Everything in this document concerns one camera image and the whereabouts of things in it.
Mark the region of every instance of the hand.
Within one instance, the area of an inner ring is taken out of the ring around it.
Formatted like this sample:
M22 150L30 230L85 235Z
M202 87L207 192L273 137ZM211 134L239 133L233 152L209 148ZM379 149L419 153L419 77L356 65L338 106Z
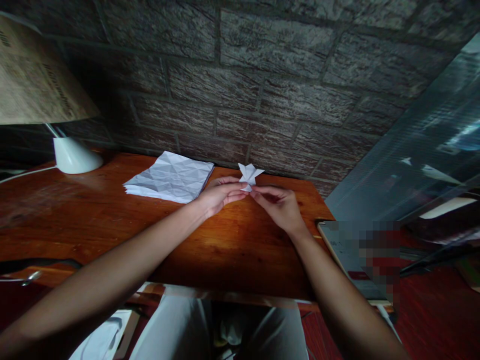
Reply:
M251 197L288 235L306 229L295 192L275 186L252 186L252 189Z
M219 177L203 190L197 201L201 203L207 219L217 214L225 205L242 200L248 195L247 191L242 191L247 183L239 180L233 176Z

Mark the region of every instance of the person's left hand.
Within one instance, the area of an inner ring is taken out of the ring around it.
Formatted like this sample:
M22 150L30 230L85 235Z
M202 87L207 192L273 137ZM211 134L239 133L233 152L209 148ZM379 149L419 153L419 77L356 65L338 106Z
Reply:
M207 218L217 214L225 205L242 200L249 194L242 191L247 183L239 180L233 176L219 177L203 190L197 200L204 207Z

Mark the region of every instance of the white lamp base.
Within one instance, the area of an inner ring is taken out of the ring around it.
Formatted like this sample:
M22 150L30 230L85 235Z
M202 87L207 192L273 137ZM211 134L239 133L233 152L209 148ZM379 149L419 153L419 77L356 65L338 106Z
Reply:
M66 174L83 174L102 166L102 158L72 137L54 137L56 167Z

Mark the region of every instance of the wooden table surface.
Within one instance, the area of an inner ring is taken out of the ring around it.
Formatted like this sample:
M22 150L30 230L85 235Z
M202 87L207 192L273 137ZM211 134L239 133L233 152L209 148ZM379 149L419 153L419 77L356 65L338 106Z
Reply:
M114 153L92 172L70 175L50 169L1 184L0 261L72 258L88 264L171 214L182 204L127 195L122 185L149 168L155 159ZM241 173L216 167L210 179L223 176L240 178ZM326 249L315 219L334 217L314 185L267 174L256 179L258 185L277 184L294 190L303 219ZM72 272L66 265L54 265L46 270L48 280L43 282L55 286ZM24 271L17 274L25 276ZM225 206L207 220L148 280L209 291L314 301L289 238L250 197Z

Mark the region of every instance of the forearm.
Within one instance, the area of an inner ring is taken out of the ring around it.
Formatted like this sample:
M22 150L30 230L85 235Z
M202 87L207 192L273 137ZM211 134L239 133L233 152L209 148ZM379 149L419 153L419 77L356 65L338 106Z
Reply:
M343 355L353 355L355 359L409 359L393 332L308 229L304 227L289 236Z
M205 219L201 204L193 201L102 255L52 290L7 329L0 347L6 339L21 342L45 338L127 299Z

